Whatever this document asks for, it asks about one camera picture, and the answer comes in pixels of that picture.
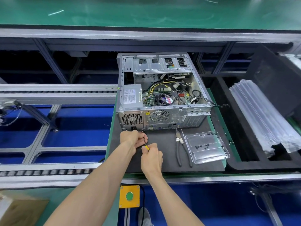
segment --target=hand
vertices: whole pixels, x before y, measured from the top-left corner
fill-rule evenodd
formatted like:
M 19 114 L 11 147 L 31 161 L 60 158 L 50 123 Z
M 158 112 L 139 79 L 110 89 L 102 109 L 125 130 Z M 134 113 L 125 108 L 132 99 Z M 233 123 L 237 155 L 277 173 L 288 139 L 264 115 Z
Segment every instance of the hand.
M 133 155 L 136 153 L 136 148 L 144 145 L 144 139 L 145 142 L 148 142 L 148 137 L 145 133 L 139 133 L 137 130 L 134 131 L 123 131 L 120 133 L 120 143 L 128 141 L 131 145 L 131 150 Z
M 162 176 L 163 153 L 158 150 L 158 145 L 152 143 L 146 147 L 142 147 L 141 169 L 146 178 L 150 180 L 156 176 Z

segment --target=cpu fan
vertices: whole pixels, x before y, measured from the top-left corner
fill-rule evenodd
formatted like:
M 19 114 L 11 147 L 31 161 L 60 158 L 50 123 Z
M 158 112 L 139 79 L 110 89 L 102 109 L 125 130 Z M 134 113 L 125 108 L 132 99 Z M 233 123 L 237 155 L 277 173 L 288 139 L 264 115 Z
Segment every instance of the cpu fan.
M 179 101 L 177 100 L 178 98 L 177 93 L 169 93 L 169 94 L 164 94 L 164 93 L 158 93 L 156 95 L 156 103 L 161 106 L 161 105 L 178 105 Z

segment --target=shoe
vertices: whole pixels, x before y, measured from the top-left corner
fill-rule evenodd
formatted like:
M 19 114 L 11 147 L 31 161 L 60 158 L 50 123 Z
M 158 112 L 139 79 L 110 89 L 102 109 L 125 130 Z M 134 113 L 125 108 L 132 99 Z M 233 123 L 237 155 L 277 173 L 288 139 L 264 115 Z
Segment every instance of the shoe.
M 141 226 L 142 215 L 143 215 L 143 207 L 139 210 L 139 213 L 138 213 L 138 226 Z M 144 208 L 144 220 L 143 220 L 142 226 L 153 226 L 153 224 L 151 223 L 150 213 L 148 212 L 148 210 L 146 208 Z

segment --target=forearm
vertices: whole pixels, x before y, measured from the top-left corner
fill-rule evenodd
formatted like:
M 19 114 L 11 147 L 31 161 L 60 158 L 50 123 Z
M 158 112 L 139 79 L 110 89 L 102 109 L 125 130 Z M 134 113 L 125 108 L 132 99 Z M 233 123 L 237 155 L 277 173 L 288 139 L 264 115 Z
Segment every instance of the forearm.
M 164 178 L 153 176 L 149 182 L 156 194 L 167 225 L 172 226 L 204 226 L 196 215 L 185 205 L 179 196 L 171 189 Z
M 45 226 L 102 225 L 132 158 L 132 144 L 123 142 L 59 205 Z

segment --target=person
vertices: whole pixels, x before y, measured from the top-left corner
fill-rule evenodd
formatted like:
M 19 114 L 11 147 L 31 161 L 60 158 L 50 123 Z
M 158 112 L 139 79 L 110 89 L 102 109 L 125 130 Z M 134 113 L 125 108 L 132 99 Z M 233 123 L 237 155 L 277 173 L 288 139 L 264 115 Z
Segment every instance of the person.
M 136 148 L 145 144 L 148 137 L 136 130 L 123 131 L 120 144 L 84 181 L 82 181 L 55 209 L 44 226 L 99 226 L 113 205 L 119 187 Z M 164 180 L 161 166 L 163 154 L 157 144 L 143 146 L 141 169 L 151 184 L 168 226 L 204 225 L 185 205 Z M 141 226 L 141 214 L 138 217 Z M 149 212 L 145 209 L 143 226 L 151 226 Z

